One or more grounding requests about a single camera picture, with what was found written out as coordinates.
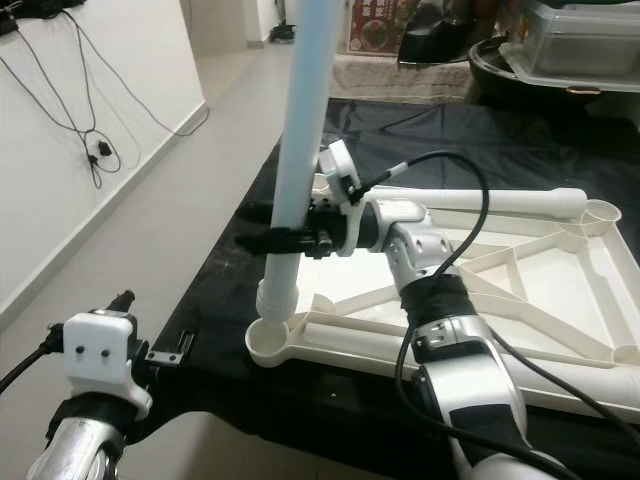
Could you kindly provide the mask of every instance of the clear plastic container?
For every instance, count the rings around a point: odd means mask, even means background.
[[[551,8],[524,0],[500,52],[527,83],[640,91],[640,2]]]

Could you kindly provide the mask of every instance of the floor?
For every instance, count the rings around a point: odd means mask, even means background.
[[[149,173],[3,333],[1,375],[44,338],[47,324],[103,306],[126,288],[137,296],[139,334],[157,337],[281,133],[290,58],[287,46],[199,56],[209,121]],[[22,479],[42,451],[49,419],[69,391],[62,371],[60,356],[47,357],[2,396],[2,480]],[[129,447],[119,470],[121,480],[382,478],[244,435],[204,413]]]

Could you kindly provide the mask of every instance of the vertical white pipe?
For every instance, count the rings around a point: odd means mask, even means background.
[[[278,160],[272,227],[298,229],[311,197],[333,57],[344,0],[302,0],[293,53],[284,134]],[[269,255],[256,308],[269,322],[284,322],[298,301],[299,254]]]

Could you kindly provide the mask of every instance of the table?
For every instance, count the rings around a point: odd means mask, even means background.
[[[325,132],[324,143],[345,140],[363,179],[417,154],[453,148],[483,169],[491,188],[582,188],[620,208],[620,231],[640,258],[640,136],[626,121],[332,99]],[[278,146],[245,201],[272,198],[277,154]],[[470,173],[445,160],[414,170],[390,183],[476,188]],[[249,256],[234,237],[263,228],[234,216],[205,259],[153,347],[174,351],[187,331],[195,334],[191,353],[179,368],[160,370],[152,415],[129,441],[181,413],[209,411],[245,433],[394,478],[455,478],[446,440],[419,428],[390,378],[299,360],[274,369],[251,361],[244,333],[257,318],[264,258]],[[532,445],[585,480],[638,478],[636,447],[604,421],[539,408],[529,408],[528,417]]]

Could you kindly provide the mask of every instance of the cable connector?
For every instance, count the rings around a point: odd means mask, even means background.
[[[0,12],[0,37],[15,32],[16,30],[18,30],[18,23],[14,16],[11,14],[5,15],[3,12]]]
[[[111,151],[111,147],[109,146],[109,144],[103,140],[100,140],[98,142],[98,151],[100,152],[100,155],[102,155],[103,157],[108,157],[113,153]]]
[[[46,350],[46,354],[49,353],[62,353],[64,350],[62,342],[62,332],[64,324],[55,323],[49,326],[49,335],[40,344],[40,348]]]

